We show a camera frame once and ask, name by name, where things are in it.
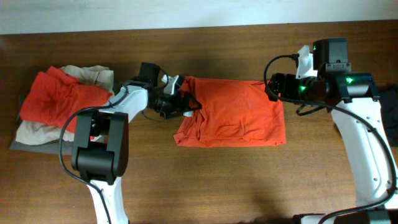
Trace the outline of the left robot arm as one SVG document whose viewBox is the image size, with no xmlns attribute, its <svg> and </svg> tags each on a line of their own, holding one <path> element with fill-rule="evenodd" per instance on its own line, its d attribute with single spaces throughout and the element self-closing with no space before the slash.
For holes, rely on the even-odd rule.
<svg viewBox="0 0 398 224">
<path fill-rule="evenodd" d="M 74 115 L 72 168 L 90 190 L 98 223 L 129 223 L 124 210 L 122 176 L 129 159 L 129 123 L 145 109 L 164 119 L 192 116 L 202 105 L 180 88 L 184 77 L 171 77 L 154 63 L 141 63 L 139 75 L 124 82 L 103 106 Z"/>
</svg>

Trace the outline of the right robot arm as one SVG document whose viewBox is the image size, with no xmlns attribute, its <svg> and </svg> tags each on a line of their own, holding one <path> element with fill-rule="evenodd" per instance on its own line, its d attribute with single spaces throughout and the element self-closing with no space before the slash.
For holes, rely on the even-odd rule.
<svg viewBox="0 0 398 224">
<path fill-rule="evenodd" d="M 356 205 L 294 215 L 293 223 L 397 223 L 397 165 L 384 131 L 380 96 L 369 72 L 352 72 L 344 38 L 321 39 L 289 59 L 295 74 L 266 78 L 271 101 L 327 109 L 343 139 L 356 187 Z"/>
</svg>

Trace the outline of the red soccer t-shirt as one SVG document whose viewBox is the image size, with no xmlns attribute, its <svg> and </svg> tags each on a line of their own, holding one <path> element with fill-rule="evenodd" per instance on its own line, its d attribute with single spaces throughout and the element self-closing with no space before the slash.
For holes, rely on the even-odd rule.
<svg viewBox="0 0 398 224">
<path fill-rule="evenodd" d="M 174 134 L 185 147 L 258 147 L 286 143 L 284 108 L 263 81 L 186 77 L 181 90 L 202 105 Z"/>
</svg>

